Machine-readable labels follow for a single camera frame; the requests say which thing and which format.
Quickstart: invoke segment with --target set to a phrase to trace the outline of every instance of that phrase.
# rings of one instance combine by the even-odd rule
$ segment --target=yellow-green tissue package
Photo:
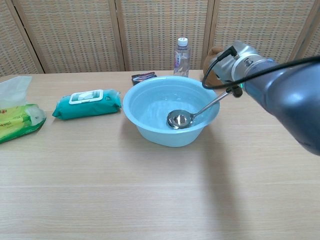
[[[37,130],[45,121],[44,111],[36,104],[0,109],[0,144]]]
[[[45,112],[36,104],[27,104],[30,76],[18,76],[0,83],[0,144],[39,129]]]

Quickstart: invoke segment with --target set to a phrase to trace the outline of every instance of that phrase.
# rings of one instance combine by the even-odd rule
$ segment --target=bottle label
[[[179,67],[181,62],[181,54],[178,53],[177,51],[174,51],[174,67],[177,68]]]

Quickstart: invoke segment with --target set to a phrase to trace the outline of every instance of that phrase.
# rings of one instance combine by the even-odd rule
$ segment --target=bowl rim
[[[209,125],[211,123],[211,121],[213,121],[219,111],[220,111],[220,103],[218,102],[216,105],[218,107],[216,115],[214,116],[214,118],[211,121],[203,121],[195,126],[191,126],[191,127],[187,127],[184,129],[160,129],[160,128],[155,128],[152,126],[148,126],[144,123],[141,123],[138,119],[136,119],[133,114],[131,113],[131,111],[129,110],[129,103],[131,98],[133,97],[133,94],[140,89],[141,87],[148,85],[150,83],[153,82],[159,82],[162,80],[175,80],[175,81],[179,81],[179,82],[189,82],[191,84],[194,84],[196,86],[201,86],[202,87],[202,83],[199,80],[190,78],[190,77],[185,77],[185,76],[174,76],[174,75],[166,75],[166,76],[157,76],[151,79],[147,79],[144,80],[142,82],[140,82],[139,84],[134,85],[133,87],[131,87],[127,93],[124,95],[123,101],[122,101],[122,108],[124,111],[124,114],[126,115],[126,117],[133,123],[135,124],[137,127],[140,127],[142,129],[154,132],[154,133],[159,133],[159,134],[182,134],[182,133],[190,133],[199,129],[203,129],[204,127],[206,127],[207,125]],[[214,99],[217,95],[217,93],[214,90],[208,90],[203,88],[203,91],[207,92],[208,94],[212,95],[212,99]]]

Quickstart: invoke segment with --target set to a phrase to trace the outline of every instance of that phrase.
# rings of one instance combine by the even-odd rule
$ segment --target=light blue plastic bowl
[[[159,76],[133,86],[124,96],[123,111],[141,135],[154,143],[182,147],[192,143],[217,116],[217,103],[194,119],[185,129],[172,129],[167,123],[169,112],[182,109],[196,113],[217,94],[202,87],[200,81],[183,76]]]

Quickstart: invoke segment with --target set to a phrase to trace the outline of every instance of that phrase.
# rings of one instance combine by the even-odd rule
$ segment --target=stuffed toy
[[[222,47],[212,47],[206,56],[204,62],[203,62],[203,74],[206,74],[210,64],[212,63],[212,59],[220,52],[222,52],[224,49]],[[220,85],[222,84],[221,81],[217,79],[216,74],[214,73],[213,70],[210,71],[206,81],[206,85],[209,86],[215,86],[215,85]]]

